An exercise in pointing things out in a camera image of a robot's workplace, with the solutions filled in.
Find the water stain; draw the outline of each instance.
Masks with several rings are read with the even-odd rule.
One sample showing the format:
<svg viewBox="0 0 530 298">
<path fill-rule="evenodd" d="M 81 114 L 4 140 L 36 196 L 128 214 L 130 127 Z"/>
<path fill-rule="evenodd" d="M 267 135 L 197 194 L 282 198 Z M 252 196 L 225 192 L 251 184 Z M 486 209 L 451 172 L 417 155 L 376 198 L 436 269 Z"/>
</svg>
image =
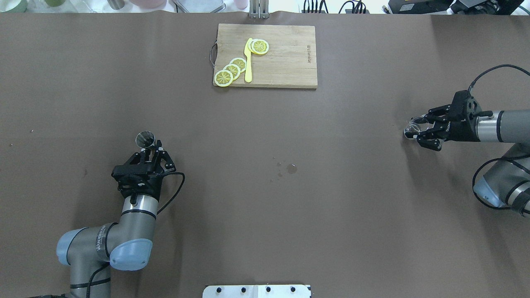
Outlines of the water stain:
<svg viewBox="0 0 530 298">
<path fill-rule="evenodd" d="M 287 166 L 287 173 L 294 174 L 294 173 L 296 173 L 296 171 L 298 171 L 298 168 L 296 167 L 295 164 L 292 163 L 292 164 Z"/>
</svg>

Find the brown tabletop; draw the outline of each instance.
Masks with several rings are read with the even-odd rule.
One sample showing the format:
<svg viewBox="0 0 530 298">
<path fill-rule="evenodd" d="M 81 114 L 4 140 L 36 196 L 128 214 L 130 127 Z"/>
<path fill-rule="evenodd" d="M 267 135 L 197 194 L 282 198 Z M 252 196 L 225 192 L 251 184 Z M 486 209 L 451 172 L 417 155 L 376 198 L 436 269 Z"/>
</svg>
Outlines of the brown tabletop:
<svg viewBox="0 0 530 298">
<path fill-rule="evenodd" d="M 219 23 L 316 26 L 318 89 L 212 86 Z M 2 14 L 0 28 L 1 297 L 68 291 L 57 240 L 119 219 L 110 173 L 145 129 L 187 179 L 148 266 L 113 270 L 114 298 L 264 283 L 326 298 L 530 296 L 530 222 L 471 192 L 510 145 L 433 152 L 402 136 L 485 69 L 530 67 L 530 17 Z M 474 95 L 527 109 L 529 82 L 500 69 Z"/>
</svg>

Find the wooden cutting board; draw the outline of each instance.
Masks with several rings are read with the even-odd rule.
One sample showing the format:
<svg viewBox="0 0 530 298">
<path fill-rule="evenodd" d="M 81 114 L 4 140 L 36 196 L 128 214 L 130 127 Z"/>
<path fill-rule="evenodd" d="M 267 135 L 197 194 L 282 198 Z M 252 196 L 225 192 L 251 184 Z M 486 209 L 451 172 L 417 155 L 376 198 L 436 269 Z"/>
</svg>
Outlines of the wooden cutting board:
<svg viewBox="0 0 530 298">
<path fill-rule="evenodd" d="M 265 55 L 252 54 L 252 82 L 244 74 L 230 87 L 316 89 L 316 41 L 314 26 L 219 24 L 214 75 L 233 58 L 246 59 L 248 38 L 269 43 Z"/>
</svg>

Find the blue joint cap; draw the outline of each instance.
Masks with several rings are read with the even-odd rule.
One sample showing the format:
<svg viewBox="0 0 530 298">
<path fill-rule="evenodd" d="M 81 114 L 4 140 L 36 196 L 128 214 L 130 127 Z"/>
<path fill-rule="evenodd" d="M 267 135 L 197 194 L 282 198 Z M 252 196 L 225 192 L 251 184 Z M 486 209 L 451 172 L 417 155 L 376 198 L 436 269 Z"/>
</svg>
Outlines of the blue joint cap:
<svg viewBox="0 0 530 298">
<path fill-rule="evenodd" d="M 484 177 L 482 177 L 477 183 L 475 183 L 473 190 L 479 197 L 488 201 L 491 205 L 495 207 L 503 207 L 506 205 L 503 201 L 499 199 L 499 196 L 497 196 L 497 194 L 491 189 Z"/>
<path fill-rule="evenodd" d="M 126 241 L 110 253 L 110 265 L 114 269 L 136 271 L 147 266 L 153 243 L 149 239 L 133 239 Z"/>
<path fill-rule="evenodd" d="M 59 242 L 57 242 L 57 249 L 55 250 L 55 254 L 57 255 L 57 258 L 59 258 L 59 263 L 66 265 L 66 266 L 70 266 L 70 263 L 68 263 L 68 259 L 67 259 L 68 248 L 70 248 L 70 244 L 72 243 L 74 238 L 77 236 L 77 234 L 79 234 L 79 232 L 84 229 L 86 229 L 86 227 L 66 232 L 59 239 Z"/>
</svg>

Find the cable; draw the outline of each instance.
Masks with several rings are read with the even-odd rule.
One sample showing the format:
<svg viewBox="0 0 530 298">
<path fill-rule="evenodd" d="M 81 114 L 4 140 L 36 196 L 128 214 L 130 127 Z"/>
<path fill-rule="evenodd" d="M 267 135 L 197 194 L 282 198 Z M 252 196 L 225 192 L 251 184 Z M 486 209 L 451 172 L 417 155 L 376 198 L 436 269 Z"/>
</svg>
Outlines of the cable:
<svg viewBox="0 0 530 298">
<path fill-rule="evenodd" d="M 482 203 L 482 205 L 486 206 L 487 208 L 491 208 L 491 209 L 495 209 L 495 210 L 509 210 L 511 209 L 510 207 L 495 207 L 495 206 L 491 206 L 490 204 L 484 202 L 480 197 L 479 195 L 477 195 L 477 193 L 475 192 L 475 190 L 473 189 L 475 187 L 475 181 L 476 181 L 476 176 L 478 176 L 478 174 L 480 173 L 480 171 L 482 169 L 484 169 L 484 167 L 492 162 L 495 162 L 495 161 L 514 161 L 514 160 L 520 160 L 520 159 L 525 159 L 525 158 L 528 158 L 530 157 L 530 154 L 528 155 L 523 155 L 523 156 L 518 156 L 518 157 L 498 157 L 496 159 L 490 159 L 488 161 L 486 161 L 485 163 L 483 163 L 476 171 L 475 171 L 475 174 L 473 175 L 473 180 L 471 182 L 471 189 L 473 190 L 473 194 L 475 195 L 475 198 L 477 200 L 479 200 L 480 203 Z M 526 211 L 526 210 L 523 210 L 524 213 L 527 213 L 527 214 L 530 214 L 530 212 Z"/>
<path fill-rule="evenodd" d="M 359 1 L 349 0 L 349 1 L 344 2 L 344 4 L 339 9 L 339 13 L 342 12 L 342 9 L 347 3 L 351 3 L 351 13 L 357 13 L 357 14 L 366 13 L 366 4 L 363 3 L 363 0 L 359 0 Z"/>
<path fill-rule="evenodd" d="M 342 12 L 342 9 L 344 8 L 344 6 L 345 6 L 347 3 L 351 3 L 351 10 L 352 10 L 352 11 L 354 10 L 354 8 L 355 8 L 355 3 L 354 3 L 353 1 L 346 1 L 346 2 L 344 2 L 344 4 L 340 7 L 340 9 L 339 9 L 339 13 Z"/>
<path fill-rule="evenodd" d="M 530 15 L 530 11 L 526 9 L 524 6 L 519 5 L 519 8 L 521 8 L 524 12 L 526 12 L 528 15 Z"/>
<path fill-rule="evenodd" d="M 328 5 L 326 4 L 326 0 L 322 0 L 322 1 L 320 1 L 319 13 L 322 13 L 322 5 L 324 5 L 324 7 L 326 8 L 326 13 L 330 13 L 330 12 L 328 11 Z"/>
<path fill-rule="evenodd" d="M 92 273 L 89 279 L 89 285 L 86 287 L 86 298 L 90 298 L 90 287 L 92 286 L 92 280 L 94 280 L 94 276 L 96 276 L 96 274 L 98 274 L 101 270 L 107 268 L 109 265 L 110 263 L 105 263 L 99 269 L 94 271 L 94 273 Z"/>
<path fill-rule="evenodd" d="M 169 201 L 167 201 L 167 203 L 165 203 L 165 205 L 162 208 L 160 208 L 158 212 L 156 212 L 157 215 L 160 212 L 162 212 L 175 199 L 175 197 L 179 194 L 180 190 L 182 189 L 182 186 L 184 185 L 184 181 L 186 180 L 186 176 L 184 175 L 184 173 L 181 173 L 181 172 L 168 173 L 168 174 L 165 174 L 164 177 L 169 176 L 169 175 L 180 175 L 182 176 L 182 181 L 180 182 L 179 188 L 176 190 L 175 194 L 171 197 L 171 199 L 169 199 Z"/>
<path fill-rule="evenodd" d="M 527 70 L 525 70 L 525 69 L 523 69 L 523 68 L 521 68 L 521 67 L 519 67 L 519 66 L 515 66 L 515 65 L 512 65 L 512 64 L 501 64 L 501 65 L 497 65 L 497 66 L 495 66 L 495 67 L 492 67 L 492 68 L 488 69 L 487 71 L 481 73 L 478 77 L 476 77 L 476 78 L 473 80 L 473 82 L 471 82 L 471 84 L 469 85 L 469 88 L 467 88 L 467 91 L 471 93 L 471 90 L 473 90 L 473 87 L 475 86 L 475 83 L 476 83 L 476 82 L 477 82 L 477 81 L 478 81 L 483 75 L 487 74 L 488 72 L 490 72 L 490 71 L 492 71 L 492 70 L 494 70 L 494 69 L 501 68 L 501 67 L 511 67 L 511 68 L 515 68 L 515 69 L 517 69 L 517 70 L 519 70 L 519 71 L 524 72 L 524 73 L 527 74 L 527 75 L 530 75 L 530 72 L 529 72 L 529 71 L 527 71 Z"/>
</svg>

